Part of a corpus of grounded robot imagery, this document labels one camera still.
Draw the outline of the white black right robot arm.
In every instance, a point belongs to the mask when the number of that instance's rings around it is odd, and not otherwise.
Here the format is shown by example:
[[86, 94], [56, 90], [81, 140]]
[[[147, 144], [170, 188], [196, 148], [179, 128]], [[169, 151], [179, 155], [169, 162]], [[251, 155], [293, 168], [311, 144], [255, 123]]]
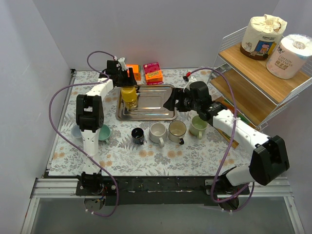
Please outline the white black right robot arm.
[[251, 154], [248, 166], [234, 167], [218, 177], [215, 184], [220, 192], [231, 194], [238, 186], [251, 182], [265, 186], [290, 167], [285, 141], [280, 136], [270, 137], [235, 117], [225, 105], [212, 100], [202, 81], [184, 89], [174, 88], [163, 106], [169, 111], [196, 111], [211, 126], [233, 134], [234, 140]]

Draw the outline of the sage green mug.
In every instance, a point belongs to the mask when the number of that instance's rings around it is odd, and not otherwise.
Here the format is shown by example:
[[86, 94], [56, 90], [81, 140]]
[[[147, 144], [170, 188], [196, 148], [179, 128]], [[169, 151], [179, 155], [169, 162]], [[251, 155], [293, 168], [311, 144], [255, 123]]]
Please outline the sage green mug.
[[105, 142], [105, 144], [109, 144], [110, 136], [111, 136], [110, 128], [107, 125], [103, 124], [98, 136], [99, 141], [103, 141]]

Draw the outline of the white speckled mug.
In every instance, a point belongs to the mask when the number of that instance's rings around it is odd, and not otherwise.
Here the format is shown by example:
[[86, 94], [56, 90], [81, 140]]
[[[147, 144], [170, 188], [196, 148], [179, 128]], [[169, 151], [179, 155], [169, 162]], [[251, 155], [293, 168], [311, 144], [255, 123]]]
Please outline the white speckled mug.
[[157, 143], [160, 148], [164, 147], [164, 142], [168, 136], [166, 126], [162, 123], [154, 123], [149, 130], [149, 139]]

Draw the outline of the small blue cup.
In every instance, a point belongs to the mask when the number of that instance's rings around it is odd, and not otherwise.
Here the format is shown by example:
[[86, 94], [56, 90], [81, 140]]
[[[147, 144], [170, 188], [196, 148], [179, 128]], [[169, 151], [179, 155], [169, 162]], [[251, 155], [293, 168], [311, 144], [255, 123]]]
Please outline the small blue cup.
[[144, 131], [141, 128], [134, 128], [131, 131], [132, 140], [135, 144], [143, 145], [144, 144]]

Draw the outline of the yellow mug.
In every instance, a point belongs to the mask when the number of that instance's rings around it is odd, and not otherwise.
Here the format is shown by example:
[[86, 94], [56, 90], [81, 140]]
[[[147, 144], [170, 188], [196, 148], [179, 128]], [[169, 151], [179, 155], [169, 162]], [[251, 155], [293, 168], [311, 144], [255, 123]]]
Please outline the yellow mug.
[[126, 103], [134, 103], [137, 101], [137, 90], [135, 86], [121, 88], [122, 100]]

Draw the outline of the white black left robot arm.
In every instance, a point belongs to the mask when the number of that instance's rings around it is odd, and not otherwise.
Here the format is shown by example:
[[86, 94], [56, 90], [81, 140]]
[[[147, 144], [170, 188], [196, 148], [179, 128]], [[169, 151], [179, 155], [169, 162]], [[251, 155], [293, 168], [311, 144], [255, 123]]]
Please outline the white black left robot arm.
[[78, 95], [76, 99], [76, 123], [83, 141], [83, 151], [87, 154], [82, 174], [78, 178], [82, 187], [91, 194], [98, 195], [104, 190], [99, 174], [99, 134], [104, 124], [102, 101], [115, 87], [121, 88], [121, 96], [126, 107], [137, 106], [137, 81], [132, 67], [128, 67], [125, 58], [107, 61], [105, 73], [88, 93]]

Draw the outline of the grey mug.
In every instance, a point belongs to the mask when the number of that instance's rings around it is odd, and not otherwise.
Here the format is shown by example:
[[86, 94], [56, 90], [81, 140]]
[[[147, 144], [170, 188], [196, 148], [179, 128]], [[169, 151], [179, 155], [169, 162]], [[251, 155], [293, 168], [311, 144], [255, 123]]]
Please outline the grey mug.
[[82, 138], [81, 130], [80, 130], [78, 125], [75, 125], [72, 127], [71, 136], [74, 139], [81, 139]]

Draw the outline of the cream mug black handle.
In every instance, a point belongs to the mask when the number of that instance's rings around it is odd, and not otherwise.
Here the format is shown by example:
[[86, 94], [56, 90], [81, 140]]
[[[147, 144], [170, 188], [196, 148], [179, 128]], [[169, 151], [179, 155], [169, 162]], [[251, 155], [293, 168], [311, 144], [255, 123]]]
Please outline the cream mug black handle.
[[175, 120], [169, 125], [169, 139], [172, 142], [178, 143], [180, 145], [184, 144], [184, 136], [187, 131], [186, 125], [179, 120]]

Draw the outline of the light green mug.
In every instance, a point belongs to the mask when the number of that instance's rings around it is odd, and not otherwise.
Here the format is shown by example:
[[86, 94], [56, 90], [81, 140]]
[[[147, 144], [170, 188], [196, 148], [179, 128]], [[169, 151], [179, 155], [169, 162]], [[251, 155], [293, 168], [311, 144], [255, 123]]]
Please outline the light green mug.
[[202, 120], [199, 115], [197, 115], [192, 118], [189, 131], [193, 136], [197, 137], [198, 139], [202, 139], [207, 127], [208, 123]]

